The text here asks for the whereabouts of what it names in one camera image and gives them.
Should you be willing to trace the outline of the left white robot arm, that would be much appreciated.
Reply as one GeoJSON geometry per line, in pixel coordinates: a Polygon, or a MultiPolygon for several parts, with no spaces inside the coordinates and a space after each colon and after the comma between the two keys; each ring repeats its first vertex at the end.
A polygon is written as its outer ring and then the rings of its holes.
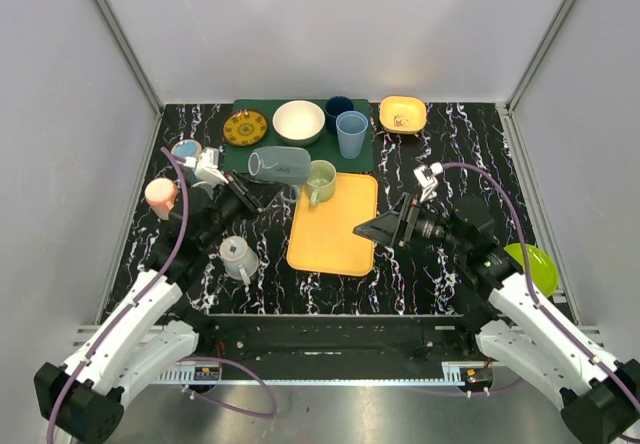
{"type": "Polygon", "coordinates": [[[191,306],[178,310],[149,343],[142,339],[195,283],[212,244],[235,221],[261,214],[281,189],[234,173],[213,193],[181,187],[129,293],[62,364],[46,362],[36,372],[48,442],[57,429],[83,443],[105,442],[128,404],[162,372],[188,356],[203,360],[214,352],[216,322],[191,306]]]}

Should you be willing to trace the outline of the sage green mug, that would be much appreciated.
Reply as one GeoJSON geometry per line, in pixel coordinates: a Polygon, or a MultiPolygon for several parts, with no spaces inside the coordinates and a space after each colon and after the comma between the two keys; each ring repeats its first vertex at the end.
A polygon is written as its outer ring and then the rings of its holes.
{"type": "Polygon", "coordinates": [[[311,207],[329,201],[335,194],[337,171],[333,164],[325,160],[311,162],[310,173],[304,188],[311,207]]]}

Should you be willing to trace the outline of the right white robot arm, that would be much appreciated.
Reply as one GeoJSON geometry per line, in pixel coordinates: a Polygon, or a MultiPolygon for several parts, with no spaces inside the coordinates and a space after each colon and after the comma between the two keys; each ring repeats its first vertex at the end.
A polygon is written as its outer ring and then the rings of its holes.
{"type": "Polygon", "coordinates": [[[581,443],[611,443],[639,422],[639,363],[622,362],[586,336],[535,287],[494,239],[480,199],[462,197],[448,216],[402,195],[394,208],[354,227],[385,247],[449,246],[474,299],[454,348],[466,360],[484,354],[541,392],[581,443]]]}

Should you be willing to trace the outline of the grey faceted mug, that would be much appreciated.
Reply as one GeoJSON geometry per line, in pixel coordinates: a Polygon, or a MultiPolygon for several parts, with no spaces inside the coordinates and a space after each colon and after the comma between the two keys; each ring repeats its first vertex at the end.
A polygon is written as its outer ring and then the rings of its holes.
{"type": "Polygon", "coordinates": [[[282,200],[296,203],[300,199],[301,188],[305,184],[311,166],[307,150],[290,146],[264,146],[252,151],[247,160],[251,177],[265,182],[276,182],[288,186],[291,196],[282,192],[282,200]]]}

